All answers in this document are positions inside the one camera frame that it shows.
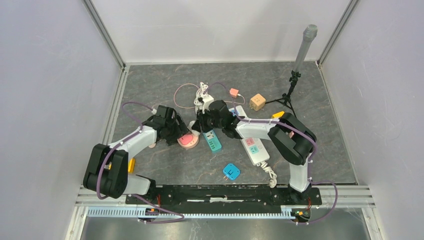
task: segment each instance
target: gray pole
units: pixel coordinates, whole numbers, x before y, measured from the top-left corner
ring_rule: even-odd
[[[303,41],[300,45],[299,52],[297,53],[296,62],[294,63],[293,71],[298,73],[301,70],[302,64],[304,63],[306,54],[308,53],[309,47],[312,41],[317,36],[318,28],[316,25],[310,24],[303,31]]]

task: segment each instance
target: wooden cube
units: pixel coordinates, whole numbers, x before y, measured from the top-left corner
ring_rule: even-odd
[[[265,106],[265,102],[266,102],[265,98],[258,93],[250,99],[249,106],[251,109],[258,111],[263,106]]]

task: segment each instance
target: white power strip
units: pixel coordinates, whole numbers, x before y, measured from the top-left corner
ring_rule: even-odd
[[[248,117],[242,106],[238,105],[235,109],[239,116]],[[235,114],[234,108],[230,108],[229,111]],[[243,144],[243,147],[246,150],[247,155],[249,155],[250,161],[253,165],[260,166],[262,162],[270,159],[270,155],[259,138],[243,138],[241,139],[241,143]]]

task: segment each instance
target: white panel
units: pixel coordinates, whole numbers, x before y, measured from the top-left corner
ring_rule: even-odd
[[[65,236],[120,70],[83,3],[0,3],[0,239]]]
[[[93,0],[127,63],[294,61],[306,26],[320,56],[349,0]]]
[[[323,73],[390,240],[424,239],[424,1],[360,1]]]

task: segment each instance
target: yellow block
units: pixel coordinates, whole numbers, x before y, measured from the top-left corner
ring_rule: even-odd
[[[132,174],[134,172],[134,166],[136,165],[136,159],[133,157],[131,158],[131,160],[129,160],[128,163],[128,173]],[[109,164],[108,169],[110,170],[112,167],[112,163]]]
[[[280,112],[277,112],[277,113],[273,114],[271,116],[271,118],[273,118],[273,119],[281,118],[283,116],[283,114],[284,114],[284,111],[280,111]]]

